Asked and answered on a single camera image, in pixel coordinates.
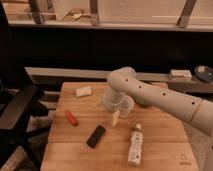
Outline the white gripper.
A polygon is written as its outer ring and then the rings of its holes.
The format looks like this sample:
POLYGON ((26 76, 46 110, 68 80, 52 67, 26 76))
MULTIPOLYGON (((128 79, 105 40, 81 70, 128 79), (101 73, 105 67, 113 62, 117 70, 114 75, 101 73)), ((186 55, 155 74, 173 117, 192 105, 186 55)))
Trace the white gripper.
POLYGON ((102 102, 102 105, 105 107, 105 109, 110 112, 115 111, 112 114, 112 119, 111 119, 112 127, 115 127, 118 122, 120 112, 117 109, 119 105, 121 104, 123 97, 124 97, 124 93, 118 92, 111 87, 108 87, 104 95, 102 96, 101 102, 102 102))

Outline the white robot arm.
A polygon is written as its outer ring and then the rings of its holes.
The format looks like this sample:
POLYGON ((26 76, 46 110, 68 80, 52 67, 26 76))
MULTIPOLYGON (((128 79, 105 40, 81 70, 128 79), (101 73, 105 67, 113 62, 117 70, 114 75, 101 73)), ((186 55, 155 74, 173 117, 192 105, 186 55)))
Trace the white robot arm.
POLYGON ((213 171, 213 102, 139 81, 132 67, 111 71, 107 83, 105 97, 111 103, 119 104, 125 94, 137 97, 209 136, 202 171, 213 171))

